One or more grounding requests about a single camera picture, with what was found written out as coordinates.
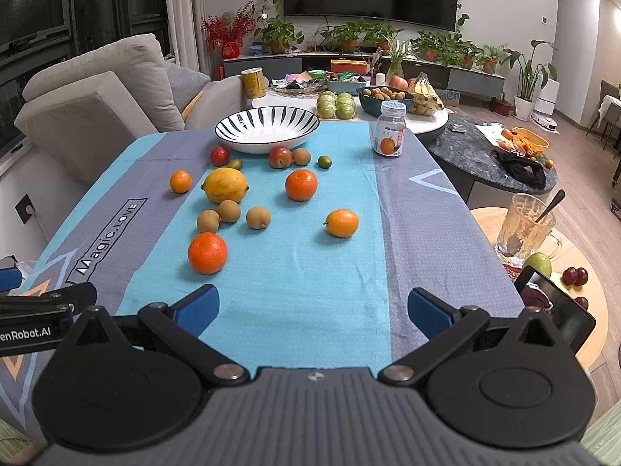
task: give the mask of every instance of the sofa armrest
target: sofa armrest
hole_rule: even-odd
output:
[[[240,75],[208,82],[186,117],[186,129],[213,128],[225,117],[245,110],[247,106]]]
[[[77,80],[27,102],[15,126],[89,186],[134,140],[157,133],[113,72]]]

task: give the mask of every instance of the round wooden table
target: round wooden table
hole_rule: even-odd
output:
[[[496,244],[496,238],[501,230],[502,221],[504,221],[507,209],[489,207],[475,209],[471,211],[472,215],[479,223],[479,226],[485,236],[492,245]],[[554,230],[561,238],[563,246],[554,254],[552,261],[552,280],[563,291],[567,292],[571,297],[585,296],[589,300],[589,313],[595,317],[595,329],[576,354],[578,362],[583,368],[588,368],[601,353],[608,334],[608,307],[604,290],[599,283],[599,278],[595,270],[586,259],[586,257],[576,248],[567,236]],[[550,253],[556,246],[556,242],[550,237],[542,244],[540,251]],[[575,266],[576,268],[586,268],[589,272],[589,281],[581,288],[566,288],[561,282],[561,274],[566,268]]]

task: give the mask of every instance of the red pot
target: red pot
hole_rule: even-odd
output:
[[[440,54],[440,51],[427,51],[425,52],[425,54],[423,54],[423,57],[427,60],[427,61],[434,61],[435,57]]]
[[[345,40],[343,42],[343,52],[353,52],[358,45],[358,40]]]
[[[483,71],[485,73],[496,73],[497,61],[483,61]]]
[[[494,112],[499,113],[500,115],[504,115],[508,117],[511,113],[511,109],[513,105],[507,102],[503,102],[502,100],[494,100]]]
[[[269,47],[272,49],[272,54],[284,54],[285,48],[281,43],[272,42]]]
[[[227,42],[222,48],[222,58],[223,59],[233,59],[234,57],[239,56],[239,46],[236,42]]]

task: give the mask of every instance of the bunch of bananas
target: bunch of bananas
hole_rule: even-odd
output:
[[[433,115],[444,108],[442,100],[434,91],[426,73],[420,73],[416,80],[410,83],[408,92],[414,95],[414,103],[410,105],[412,113]]]

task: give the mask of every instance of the gray ribbed panel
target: gray ribbed panel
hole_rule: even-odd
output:
[[[593,466],[576,443],[539,454],[487,449],[446,428],[410,389],[367,369],[264,369],[215,392],[184,433],[151,449],[89,456],[53,445],[35,466]]]

